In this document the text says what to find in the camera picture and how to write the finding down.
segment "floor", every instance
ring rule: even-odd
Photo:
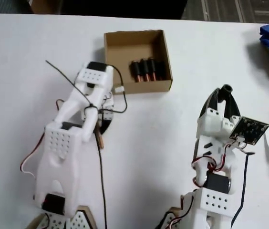
[[[182,19],[269,23],[269,0],[188,0]]]

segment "perforated plate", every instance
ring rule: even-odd
[[[44,216],[37,229],[91,229],[86,216],[83,212],[78,211],[75,216],[70,219],[66,219],[64,216],[49,214],[50,223],[48,225],[48,218]]]
[[[90,229],[85,214],[78,211],[72,220],[67,220],[66,229]]]
[[[37,229],[44,229],[44,228],[46,228],[46,229],[63,229],[64,224],[66,222],[66,220],[63,216],[56,215],[56,214],[48,214],[48,215],[50,218],[49,226],[46,227],[48,225],[48,218],[46,216],[44,216],[44,218],[42,219],[42,221],[38,225]]]

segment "hole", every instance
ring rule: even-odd
[[[211,155],[211,151],[207,151],[206,153],[203,154],[203,156]]]
[[[232,87],[230,86],[230,85],[228,85],[228,84],[225,84],[224,86],[223,86],[223,88],[227,91],[227,92],[232,92]]]
[[[208,144],[206,144],[206,145],[204,146],[204,149],[208,149],[208,148],[210,148],[212,145],[213,145],[213,144],[210,142],[210,143],[208,143]]]

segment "wire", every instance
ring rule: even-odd
[[[203,155],[203,156],[199,156],[197,158],[195,158],[193,161],[192,161],[192,167],[195,168],[195,163],[202,159],[202,158],[209,158],[213,161],[213,166],[211,166],[211,168],[216,168],[217,167],[217,163],[216,163],[216,160],[214,158],[212,158],[211,156],[208,156],[208,155]]]
[[[117,69],[117,67],[115,67],[114,65],[110,65],[109,66],[113,67],[114,69],[116,69],[117,73],[119,73],[119,76],[120,76],[120,79],[121,79],[121,85],[124,86],[124,82],[123,82],[123,78],[122,78],[122,74],[120,72],[120,70]],[[124,101],[125,101],[125,108],[124,110],[122,111],[116,111],[116,110],[112,110],[112,109],[100,109],[100,111],[110,111],[110,112],[113,112],[113,113],[124,113],[126,110],[127,110],[127,107],[128,107],[128,104],[127,104],[127,100],[126,100],[126,94],[125,94],[125,90],[123,91],[123,97],[124,97]]]
[[[103,205],[104,205],[104,221],[105,221],[105,229],[107,229],[107,210],[106,210],[106,197],[105,197],[105,188],[104,188],[104,177],[103,177],[103,162],[102,162],[102,154],[100,143],[98,142],[97,134],[95,134],[95,140],[98,149],[98,156],[100,158],[100,170],[101,170],[101,184],[102,184],[102,193],[103,193]]]
[[[70,84],[72,84],[72,86],[80,93],[80,94],[82,94],[83,95],[83,97],[85,97],[85,99],[88,101],[88,103],[89,103],[89,106],[88,107],[86,107],[85,109],[84,109],[84,113],[85,113],[85,110],[86,109],[88,109],[88,108],[90,108],[90,107],[93,107],[93,108],[96,108],[97,110],[98,110],[98,112],[102,112],[102,111],[109,111],[109,112],[113,112],[113,113],[120,113],[120,114],[122,114],[122,113],[124,113],[126,110],[127,110],[127,107],[128,107],[128,104],[127,104],[127,100],[126,100],[126,94],[125,94],[125,90],[123,91],[123,96],[124,96],[124,101],[125,101],[125,108],[124,108],[124,110],[122,110],[122,111],[117,111],[117,110],[113,110],[113,109],[106,109],[106,108],[104,108],[104,109],[98,109],[94,104],[92,104],[91,102],[90,102],[90,100],[88,99],[88,97],[84,94],[84,93],[82,93],[81,92],[81,90],[79,90],[76,86],[75,86],[75,84],[59,69],[59,68],[57,68],[56,66],[54,66],[52,63],[50,63],[49,61],[47,61],[46,60],[46,62],[50,65],[50,66],[52,66],[54,69],[56,69]],[[121,85],[122,86],[124,86],[124,82],[123,82],[123,78],[122,78],[122,74],[121,74],[121,72],[120,72],[120,70],[118,70],[117,69],[117,67],[115,67],[114,65],[110,65],[109,64],[109,66],[111,66],[111,67],[113,67],[114,69],[116,69],[116,71],[119,73],[119,76],[120,76],[120,79],[121,79]]]
[[[48,219],[48,224],[45,227],[41,228],[41,229],[47,229],[49,227],[49,225],[50,225],[50,217],[49,217],[48,213],[44,213],[44,214],[46,215],[46,217]]]
[[[29,172],[29,171],[25,171],[24,169],[23,169],[23,167],[24,167],[24,165],[25,165],[25,163],[27,162],[27,160],[34,154],[34,152],[38,149],[38,147],[40,146],[40,144],[41,144],[41,142],[42,142],[42,140],[43,140],[43,138],[44,138],[44,132],[42,133],[42,135],[41,135],[41,137],[40,137],[40,139],[39,139],[39,141],[38,141],[38,143],[37,143],[37,145],[35,146],[35,148],[24,158],[24,160],[21,162],[21,164],[20,164],[20,171],[22,172],[22,173],[26,173],[26,174],[30,174],[30,175],[32,175],[33,177],[34,177],[34,179],[36,179],[36,177],[35,177],[35,175],[33,174],[33,173],[31,173],[31,172]]]
[[[56,100],[55,104],[56,104],[57,111],[59,111],[59,106],[58,106],[58,102],[59,101],[64,103],[64,100],[63,99]]]
[[[226,162],[226,151],[227,151],[227,147],[229,146],[231,146],[233,143],[231,143],[231,144],[226,144],[225,146],[224,146],[224,154],[223,154],[223,156],[222,156],[222,161],[221,161],[221,166],[219,167],[219,168],[217,168],[217,169],[214,169],[214,171],[215,172],[219,172],[219,171],[221,171],[222,169],[223,169],[223,167],[225,166],[225,162]]]
[[[61,101],[61,102],[64,102],[63,99],[58,99],[56,100],[55,104],[56,104],[56,108],[57,110],[59,111],[59,106],[58,106],[58,102]],[[35,151],[38,149],[38,147],[40,146],[40,144],[42,143],[42,140],[44,138],[44,134],[45,132],[42,133],[37,145],[35,146],[35,148],[22,160],[21,164],[20,164],[20,171],[22,173],[26,173],[26,174],[30,174],[31,176],[34,177],[34,179],[36,179],[36,176],[32,173],[32,172],[29,172],[29,171],[25,171],[24,170],[24,165],[25,163],[29,160],[29,158],[35,153]]]
[[[190,212],[190,210],[191,210],[191,208],[192,208],[192,205],[193,205],[193,202],[194,202],[194,197],[192,196],[191,204],[190,204],[190,207],[188,208],[188,210],[187,210],[182,216],[173,218],[173,219],[169,222],[169,225],[167,225],[167,226],[165,227],[165,229],[171,229],[172,226],[173,226],[174,224],[180,222],[180,220],[181,220],[183,217],[185,217],[185,216]]]
[[[83,95],[83,97],[85,97],[85,99],[88,101],[88,103],[89,104],[92,104],[91,102],[90,102],[90,100],[88,99],[88,97],[84,94],[84,93],[82,93],[81,92],[81,90],[79,90],[76,86],[75,86],[75,84],[71,81],[71,80],[69,80],[69,78],[59,69],[59,68],[57,68],[57,67],[55,67],[53,64],[51,64],[49,61],[47,61],[46,60],[46,62],[50,65],[50,66],[52,66],[53,68],[55,68],[57,71],[59,71],[59,73],[70,83],[70,84],[72,84],[72,86],[80,93],[80,94],[82,94]]]
[[[253,152],[249,152],[246,153],[246,160],[245,160],[245,168],[244,168],[244,180],[243,180],[243,190],[242,190],[242,194],[241,194],[241,201],[240,201],[240,206],[237,210],[237,212],[235,213],[232,221],[231,221],[231,228],[233,227],[233,224],[236,220],[236,218],[238,217],[240,211],[243,209],[244,206],[244,199],[245,199],[245,191],[246,191],[246,181],[247,181],[247,167],[248,167],[248,158],[250,155],[253,155]]]

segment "white wire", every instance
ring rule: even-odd
[[[29,155],[29,156],[23,161],[23,163],[22,163],[22,165],[21,165],[21,171],[22,171],[22,173],[26,173],[26,174],[30,174],[30,175],[32,175],[32,176],[34,177],[34,179],[36,179],[35,175],[34,175],[32,172],[25,171],[25,170],[23,169],[25,163],[27,162],[27,160],[28,160],[31,156],[33,156],[33,154]]]

